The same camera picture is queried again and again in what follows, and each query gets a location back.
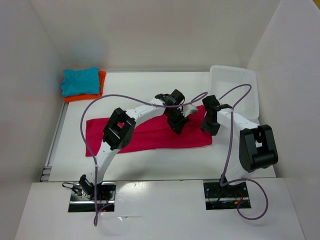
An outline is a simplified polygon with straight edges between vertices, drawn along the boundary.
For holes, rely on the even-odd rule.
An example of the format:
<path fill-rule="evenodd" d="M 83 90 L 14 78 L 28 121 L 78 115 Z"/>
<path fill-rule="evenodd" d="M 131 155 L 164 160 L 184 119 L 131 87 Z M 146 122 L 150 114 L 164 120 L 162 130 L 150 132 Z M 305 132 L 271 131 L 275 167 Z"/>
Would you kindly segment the pink t shirt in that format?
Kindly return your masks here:
<path fill-rule="evenodd" d="M 134 130 L 132 140 L 120 154 L 155 149 L 188 149 L 209 146 L 213 143 L 209 133 L 202 132 L 205 118 L 203 105 L 197 106 L 198 112 L 188 116 L 189 120 L 181 134 L 175 133 L 167 123 L 165 115 L 152 118 Z M 94 118 L 86 121 L 85 139 L 95 155 L 102 143 L 103 129 L 109 118 Z"/>

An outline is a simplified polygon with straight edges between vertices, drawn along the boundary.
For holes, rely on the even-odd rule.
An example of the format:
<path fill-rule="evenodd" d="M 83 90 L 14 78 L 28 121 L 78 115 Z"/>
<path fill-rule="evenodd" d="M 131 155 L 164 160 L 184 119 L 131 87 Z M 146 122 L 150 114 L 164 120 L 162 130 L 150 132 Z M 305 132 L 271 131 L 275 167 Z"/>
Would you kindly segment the orange t shirt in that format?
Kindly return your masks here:
<path fill-rule="evenodd" d="M 94 100 L 103 95 L 107 72 L 96 67 L 84 70 L 65 69 L 60 85 L 64 102 Z"/>

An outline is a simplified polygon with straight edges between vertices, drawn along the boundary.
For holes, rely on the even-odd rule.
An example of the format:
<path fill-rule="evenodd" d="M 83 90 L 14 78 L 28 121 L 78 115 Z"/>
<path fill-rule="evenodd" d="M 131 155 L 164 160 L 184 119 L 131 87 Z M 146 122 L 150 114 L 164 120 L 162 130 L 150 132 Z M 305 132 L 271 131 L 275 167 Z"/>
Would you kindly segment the teal t shirt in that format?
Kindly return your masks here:
<path fill-rule="evenodd" d="M 91 67 L 83 70 L 65 69 L 60 88 L 63 97 L 80 94 L 98 94 L 100 92 L 99 68 Z"/>

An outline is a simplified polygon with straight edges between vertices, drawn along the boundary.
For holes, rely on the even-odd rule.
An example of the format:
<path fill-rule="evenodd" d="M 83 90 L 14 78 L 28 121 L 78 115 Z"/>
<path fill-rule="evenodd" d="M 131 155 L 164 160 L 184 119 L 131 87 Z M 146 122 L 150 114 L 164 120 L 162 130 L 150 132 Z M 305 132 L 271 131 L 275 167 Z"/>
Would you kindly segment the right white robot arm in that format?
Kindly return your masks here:
<path fill-rule="evenodd" d="M 236 113 L 229 104 L 221 104 L 215 95 L 202 100 L 206 111 L 200 129 L 216 136 L 221 126 L 230 130 L 226 163 L 220 177 L 219 191 L 229 197 L 237 190 L 237 184 L 245 182 L 251 173 L 267 169 L 278 163 L 278 151 L 272 128 L 268 124 L 258 125 Z M 233 138 L 238 138 L 239 162 L 228 169 Z"/>

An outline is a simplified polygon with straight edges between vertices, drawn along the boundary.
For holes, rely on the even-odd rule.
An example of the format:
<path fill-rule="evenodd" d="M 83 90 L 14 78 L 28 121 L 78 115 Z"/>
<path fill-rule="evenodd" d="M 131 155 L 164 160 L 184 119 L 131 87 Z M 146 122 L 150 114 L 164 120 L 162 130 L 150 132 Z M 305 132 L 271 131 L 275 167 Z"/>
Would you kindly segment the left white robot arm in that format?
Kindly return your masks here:
<path fill-rule="evenodd" d="M 81 137 L 86 148 L 93 155 L 94 161 L 94 167 L 83 174 L 79 180 L 83 196 L 88 200 L 94 200 L 99 196 L 99 185 L 102 184 L 113 158 L 129 145 L 135 128 L 142 123 L 165 115 L 169 127 L 176 134 L 180 134 L 189 120 L 189 115 L 198 112 L 194 105 L 183 104 L 184 100 L 184 95 L 175 89 L 171 94 L 158 94 L 151 101 L 143 102 L 142 105 L 129 110 L 116 108 L 103 128 L 98 153 L 93 153 L 81 130 Z"/>

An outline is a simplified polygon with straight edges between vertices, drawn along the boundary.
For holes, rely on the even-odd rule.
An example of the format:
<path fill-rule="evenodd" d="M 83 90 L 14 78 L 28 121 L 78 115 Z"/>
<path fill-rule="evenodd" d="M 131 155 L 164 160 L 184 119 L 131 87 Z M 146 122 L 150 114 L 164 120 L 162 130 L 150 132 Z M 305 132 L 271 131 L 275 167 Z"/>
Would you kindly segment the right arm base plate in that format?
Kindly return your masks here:
<path fill-rule="evenodd" d="M 219 180 L 203 182 L 206 210 L 250 209 L 251 203 L 245 182 L 221 186 Z"/>

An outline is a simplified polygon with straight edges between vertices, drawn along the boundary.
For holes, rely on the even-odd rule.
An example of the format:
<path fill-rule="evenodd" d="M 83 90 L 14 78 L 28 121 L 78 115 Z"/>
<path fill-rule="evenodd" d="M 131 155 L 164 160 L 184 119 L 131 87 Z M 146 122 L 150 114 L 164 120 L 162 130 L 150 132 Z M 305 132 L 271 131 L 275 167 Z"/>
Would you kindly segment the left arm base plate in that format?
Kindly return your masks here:
<path fill-rule="evenodd" d="M 66 186 L 71 188 L 69 199 L 69 213 L 93 213 L 95 212 L 95 201 L 90 199 L 80 185 Z M 97 194 L 97 209 L 101 212 L 114 212 L 116 198 L 116 184 L 102 183 Z"/>

